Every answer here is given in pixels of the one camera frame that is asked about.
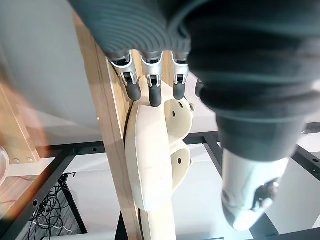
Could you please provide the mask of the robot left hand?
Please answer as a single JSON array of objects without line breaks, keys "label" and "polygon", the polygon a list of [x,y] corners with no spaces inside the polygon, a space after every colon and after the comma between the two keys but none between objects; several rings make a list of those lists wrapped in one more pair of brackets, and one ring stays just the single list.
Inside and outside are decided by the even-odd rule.
[{"label": "robot left hand", "polygon": [[169,50],[202,81],[222,146],[224,216],[251,228],[274,202],[288,159],[320,107],[317,0],[72,0],[106,57]]}]

